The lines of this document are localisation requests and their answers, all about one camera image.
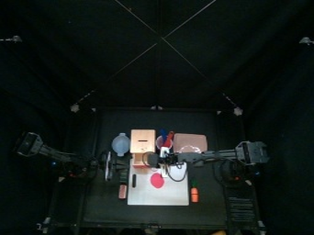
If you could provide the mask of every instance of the red object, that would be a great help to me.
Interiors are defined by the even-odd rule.
[[[200,202],[200,190],[197,187],[192,188],[192,202]]]
[[[165,180],[164,180],[164,177],[160,173],[156,173],[152,176],[152,184],[156,188],[161,188],[164,186]]]
[[[173,146],[173,136],[174,136],[174,132],[172,131],[162,147],[170,148]]]
[[[121,185],[120,188],[120,199],[126,199],[128,198],[128,186]]]

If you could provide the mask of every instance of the cardboard box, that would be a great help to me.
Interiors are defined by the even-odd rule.
[[[132,147],[133,166],[136,168],[146,167],[148,162],[146,152],[156,152],[157,131],[154,129],[134,129],[132,130]]]

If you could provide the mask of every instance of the black enclosure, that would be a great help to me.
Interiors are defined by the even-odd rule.
[[[13,151],[25,131],[97,156],[120,132],[162,127],[204,133],[210,150],[265,142],[257,198],[268,234],[313,234],[313,22],[312,0],[2,1],[0,234],[38,234],[51,205],[69,224],[83,215],[86,227],[122,227],[142,212],[130,210],[126,224],[85,214],[79,204],[106,202],[82,195],[106,188],[86,192],[83,182],[59,188],[66,207],[53,201],[54,160]],[[226,211],[194,209],[190,221],[157,220],[170,229],[226,229]],[[217,226],[204,226],[209,219]]]

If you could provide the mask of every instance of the white paper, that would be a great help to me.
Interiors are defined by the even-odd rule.
[[[170,175],[176,180],[185,177],[188,164],[182,169],[172,166]],[[152,177],[156,173],[161,174],[161,169],[134,168],[130,166],[128,204],[150,206],[188,206],[189,189],[188,175],[182,182],[176,182],[170,177],[164,178],[164,186],[157,188],[152,184]],[[133,175],[137,174],[137,186],[133,187]]]

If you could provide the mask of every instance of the black cable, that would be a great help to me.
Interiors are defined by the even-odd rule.
[[[144,160],[144,155],[146,153],[154,153],[153,151],[146,151],[144,154],[142,154],[142,163],[148,166],[148,167],[152,167],[152,165],[146,164],[145,160]]]
[[[177,179],[174,179],[173,178],[173,176],[172,176],[172,173],[170,173],[170,171],[169,171],[169,164],[166,163],[166,161],[164,160],[164,163],[165,163],[165,166],[166,166],[166,174],[170,176],[170,178],[176,181],[176,182],[182,182],[182,181],[185,181],[185,179],[186,179],[186,176],[188,176],[188,168],[186,168],[186,172],[185,172],[185,175],[184,175],[184,178],[181,179],[181,180],[177,180]]]

